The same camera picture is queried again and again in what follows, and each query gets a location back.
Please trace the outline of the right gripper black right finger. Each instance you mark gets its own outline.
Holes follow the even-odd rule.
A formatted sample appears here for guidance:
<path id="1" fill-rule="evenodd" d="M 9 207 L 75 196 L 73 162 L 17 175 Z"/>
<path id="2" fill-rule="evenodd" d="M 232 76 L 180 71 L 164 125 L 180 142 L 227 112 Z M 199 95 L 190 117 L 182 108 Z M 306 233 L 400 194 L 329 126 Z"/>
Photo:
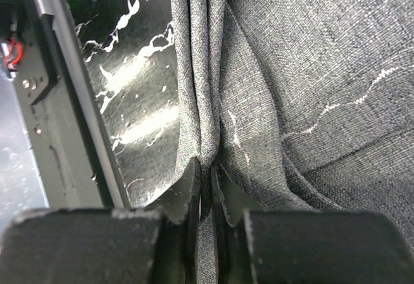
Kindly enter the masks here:
<path id="1" fill-rule="evenodd" d="M 266 211 L 212 167 L 219 283 L 412 283 L 413 256 L 385 216 Z"/>

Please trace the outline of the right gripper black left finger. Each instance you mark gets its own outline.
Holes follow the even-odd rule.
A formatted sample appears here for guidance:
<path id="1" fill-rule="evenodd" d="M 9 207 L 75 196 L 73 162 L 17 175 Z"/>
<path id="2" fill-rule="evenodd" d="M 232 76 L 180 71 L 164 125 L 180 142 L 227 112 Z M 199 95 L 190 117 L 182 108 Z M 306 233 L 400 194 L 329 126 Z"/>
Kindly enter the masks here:
<path id="1" fill-rule="evenodd" d="M 200 164 L 145 208 L 33 209 L 1 242 L 2 283 L 195 283 Z"/>

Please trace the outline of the grey cloth napkin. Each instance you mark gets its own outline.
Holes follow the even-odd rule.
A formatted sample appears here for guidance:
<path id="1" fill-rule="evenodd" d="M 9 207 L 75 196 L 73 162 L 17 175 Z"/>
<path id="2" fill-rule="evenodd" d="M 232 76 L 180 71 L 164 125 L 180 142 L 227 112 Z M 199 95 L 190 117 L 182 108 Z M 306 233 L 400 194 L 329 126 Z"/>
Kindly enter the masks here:
<path id="1" fill-rule="evenodd" d="M 219 283 L 214 165 L 266 211 L 383 215 L 413 256 L 413 0 L 170 1 L 196 282 Z"/>

